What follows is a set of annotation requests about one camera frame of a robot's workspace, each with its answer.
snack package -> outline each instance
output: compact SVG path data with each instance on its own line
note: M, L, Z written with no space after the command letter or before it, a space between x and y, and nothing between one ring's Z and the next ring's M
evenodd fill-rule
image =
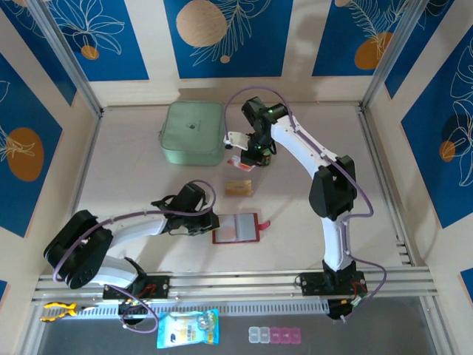
M218 344L219 310L205 312L161 312L157 329L157 348L197 344Z

green bag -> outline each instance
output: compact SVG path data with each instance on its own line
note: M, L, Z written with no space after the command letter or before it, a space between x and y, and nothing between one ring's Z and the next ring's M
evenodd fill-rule
M218 165L225 150L224 131L221 103L176 101L168 109L161 148L169 163Z

white leaf drawing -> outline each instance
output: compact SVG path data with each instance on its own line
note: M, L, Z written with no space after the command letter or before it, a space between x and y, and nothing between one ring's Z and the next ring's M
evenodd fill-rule
M114 35L125 29L125 23L103 15L102 0L52 0L48 8L63 34L72 37L76 52L88 54L88 59L97 58L91 48L122 53Z
M10 88L10 82L2 80L0 81L0 104L7 97L8 89ZM32 144L22 144L14 139L10 138L8 134L0 126L0 162L5 160L8 155L11 155L13 158L15 153L21 153L34 157L35 153L32 152L34 143Z
M264 4L257 9L256 4ZM222 12L227 23L226 34L216 44L207 47L194 47L191 56L196 56L193 67L207 59L216 61L223 56L231 58L245 39L253 35L250 20L263 13L271 0L216 0L214 4Z
M351 0L347 8L351 10L355 24L365 37L376 44L378 59L387 47L387 33L399 22L410 0L391 0L388 8L381 11L378 0Z
M27 30L32 31L38 37L44 38L42 31L39 29L38 24L36 24L36 21L27 7L21 6L13 0L1 1L5 4L5 7L16 17L21 26Z
M423 30L425 30L428 17L442 16L446 8L448 7L449 3L450 3L450 0L429 1L425 10L422 13L422 16L419 18L418 25L422 27Z
M473 183L473 38L458 60L450 96L454 99L452 107L457 117L457 127L447 140L452 143L447 157L448 161L460 158L458 186L467 187Z

wall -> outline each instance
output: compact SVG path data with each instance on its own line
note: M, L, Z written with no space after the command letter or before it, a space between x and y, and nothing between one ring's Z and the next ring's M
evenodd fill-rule
M7 281L7 290L3 294L0 305L0 354L13 354L38 276L47 264L43 258L43 250L69 217L68 213L72 208L78 178L95 127L95 118L80 94L75 95L71 102L72 106L69 105L58 88L58 83L53 83L49 73L35 59L1 10L0 23L1 55L62 128L61 138L55 148L55 154L34 208L33 218L25 235L18 235L0 227L2 244L0 280ZM28 105L27 100L18 103L19 109ZM9 114L9 112L2 112L0 117L2 124L15 122L15 120L20 122L22 119L22 117L11 118ZM42 137L45 147L49 139L51 139L49 135ZM8 167L7 159L0 164L2 167ZM6 174L3 175L2 171L0 180L3 184L7 178L10 179ZM0 214L9 213L11 200L5 196L2 198Z
M81 25L70 10L58 0L48 6L101 103L113 106L226 101L238 89L255 84L279 89L291 101L359 101L408 3L211 1L82 1L79 12L85 17L93 3L98 10L90 13L112 20L103 25L105 19L95 18L92 24L101 32L82 28L80 34ZM393 17L377 22L389 9ZM360 13L367 17L360 18ZM265 92L262 98L272 96Z
M401 121L408 112L412 114L412 105L473 25L471 5L470 0L455 1L393 99L390 99L389 93L383 88L370 107L397 186L406 227L415 240L420 255L431 268L459 354L470 354L473 348L473 307L459 278L460 271L473 266L473 215L442 229ZM448 86L449 91L450 81L443 84ZM420 119L423 118L422 111L415 112ZM425 132L434 129L434 122L439 119L439 114L434 113L426 118L431 124L426 124ZM424 144L435 144L438 154L440 143L426 141ZM471 187L465 189L465 194L472 193ZM450 201L446 206L454 209L455 201Z

white table surface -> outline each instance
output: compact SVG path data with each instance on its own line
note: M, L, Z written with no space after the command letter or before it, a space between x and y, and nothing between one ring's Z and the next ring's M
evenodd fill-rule
M293 105L294 115L318 141L338 155L355 161L357 181L370 197L375 216L352 220L353 254L384 266L401 266L395 231L384 204L361 127L353 106ZM147 272L268 271L320 268L324 255L321 221L309 203L310 177L283 147L268 168L251 173L256 186L253 197L226 197L224 182L241 172L225 163L238 151L226 151L216 167L178 166L164 158L158 132L167 107L106 111L95 145L79 209L88 209L99 220L127 212L153 209L150 202L172 195L190 180L203 179L217 190L217 214L258 212L271 220L259 243L214 245L211 234L195 237L167 234L122 243L109 255L131 257ZM230 130L250 132L240 105L229 109ZM365 212L361 198L354 212ZM143 221L139 217L110 226Z

